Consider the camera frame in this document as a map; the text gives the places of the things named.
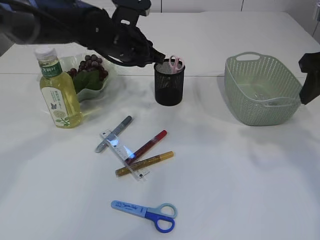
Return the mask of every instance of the black mesh pen holder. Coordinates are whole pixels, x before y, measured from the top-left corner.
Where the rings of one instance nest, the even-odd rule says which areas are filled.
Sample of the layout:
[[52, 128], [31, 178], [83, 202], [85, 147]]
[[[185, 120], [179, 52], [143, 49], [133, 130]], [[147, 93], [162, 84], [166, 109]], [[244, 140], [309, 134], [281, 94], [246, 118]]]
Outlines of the black mesh pen holder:
[[[179, 61], [178, 68], [180, 69], [182, 65]], [[185, 69], [184, 66], [181, 71], [172, 74], [169, 59], [154, 65], [154, 95], [157, 103], [163, 106], [175, 106], [182, 101]]]

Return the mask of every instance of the scissors handle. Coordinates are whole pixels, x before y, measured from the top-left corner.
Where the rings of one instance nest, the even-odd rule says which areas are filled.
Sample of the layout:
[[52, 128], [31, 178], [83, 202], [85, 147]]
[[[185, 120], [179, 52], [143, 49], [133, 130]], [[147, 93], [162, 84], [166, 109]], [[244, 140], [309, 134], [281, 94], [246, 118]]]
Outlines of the scissors handle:
[[[182, 66], [180, 68], [178, 68], [179, 62], [182, 63]], [[176, 74], [176, 73], [178, 73], [179, 71], [181, 71], [185, 67], [185, 62], [180, 57], [172, 55], [171, 57], [169, 57], [169, 65], [170, 65], [170, 67], [172, 69], [172, 74]]]
[[[163, 216], [163, 215], [159, 215], [159, 214], [156, 214], [156, 213], [152, 213], [152, 212], [146, 212], [145, 213], [145, 218], [146, 219], [149, 219], [151, 221], [154, 222], [154, 226], [155, 228], [160, 232], [160, 233], [163, 233], [163, 234], [167, 234], [169, 232], [171, 232], [174, 228], [175, 228], [175, 220], [171, 217], [168, 217], [168, 216]], [[158, 221], [159, 220], [163, 220], [163, 221], [166, 221], [166, 222], [169, 222], [171, 223], [171, 227], [169, 229], [162, 229], [159, 227], [159, 224], [158, 224]]]
[[[161, 210], [165, 207], [169, 207], [173, 209], [173, 215], [169, 215], [169, 214], [165, 214], [163, 212], [161, 212]], [[171, 203], [164, 203], [161, 204], [160, 206], [156, 207], [156, 208], [152, 208], [152, 207], [148, 207], [147, 211], [149, 213], [154, 213], [154, 214], [158, 214], [158, 215], [162, 215], [162, 216], [166, 216], [168, 218], [173, 218], [175, 219], [178, 215], [178, 210], [176, 209], [176, 207], [174, 205], [172, 205]]]

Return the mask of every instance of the blue scissors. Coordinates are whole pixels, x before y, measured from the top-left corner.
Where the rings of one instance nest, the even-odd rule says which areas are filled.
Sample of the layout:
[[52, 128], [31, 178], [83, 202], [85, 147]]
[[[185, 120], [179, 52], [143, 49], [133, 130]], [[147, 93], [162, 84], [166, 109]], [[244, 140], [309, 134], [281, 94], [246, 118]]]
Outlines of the blue scissors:
[[[171, 232], [175, 228], [175, 218], [178, 214], [178, 211], [175, 206], [170, 203], [164, 203], [157, 208], [152, 207], [144, 207], [139, 205], [134, 205], [131, 203], [123, 202], [123, 201], [112, 201], [111, 207], [116, 210], [120, 210], [122, 212], [136, 215], [138, 217], [142, 217], [145, 219], [149, 219], [154, 222], [155, 228], [163, 234]], [[173, 215], [168, 215], [162, 213], [161, 210], [164, 207], [170, 207], [173, 209]], [[162, 229], [158, 225], [158, 221], [163, 220], [171, 223], [171, 227], [169, 229]]]
[[[181, 68], [178, 68], [179, 62], [182, 63]], [[169, 65], [171, 68], [171, 74], [177, 74], [185, 67], [185, 62], [182, 58], [172, 55], [171, 57], [169, 57]]]

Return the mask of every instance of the grapes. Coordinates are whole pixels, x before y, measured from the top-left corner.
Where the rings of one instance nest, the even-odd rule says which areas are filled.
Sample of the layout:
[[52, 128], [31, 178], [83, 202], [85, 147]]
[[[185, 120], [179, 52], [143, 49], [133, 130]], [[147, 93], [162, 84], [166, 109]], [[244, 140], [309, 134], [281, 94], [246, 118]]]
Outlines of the grapes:
[[91, 60], [92, 60], [92, 61], [97, 61], [97, 60], [98, 60], [97, 55], [93, 54], [93, 55], [91, 56]]
[[99, 80], [101, 82], [109, 75], [108, 71], [104, 69], [102, 66], [103, 59], [101, 57], [97, 57], [97, 55], [86, 55], [84, 60], [80, 62], [78, 71], [75, 68], [70, 69], [67, 73], [74, 78], [80, 72], [93, 72], [99, 71]]
[[92, 64], [92, 61], [91, 60], [88, 60], [85, 64], [86, 67], [91, 67], [91, 64]]
[[99, 63], [98, 63], [97, 61], [92, 61], [91, 66], [92, 66], [93, 68], [98, 68], [98, 67], [99, 67]]
[[109, 73], [107, 71], [103, 71], [103, 78], [108, 77]]

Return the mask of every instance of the bottle cap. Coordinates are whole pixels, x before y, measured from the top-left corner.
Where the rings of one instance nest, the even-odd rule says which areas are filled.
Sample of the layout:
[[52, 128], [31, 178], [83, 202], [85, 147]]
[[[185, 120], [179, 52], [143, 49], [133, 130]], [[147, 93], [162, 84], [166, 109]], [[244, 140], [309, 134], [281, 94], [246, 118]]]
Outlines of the bottle cap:
[[35, 51], [34, 54], [39, 61], [52, 61], [57, 58], [57, 51], [53, 47], [40, 46]]

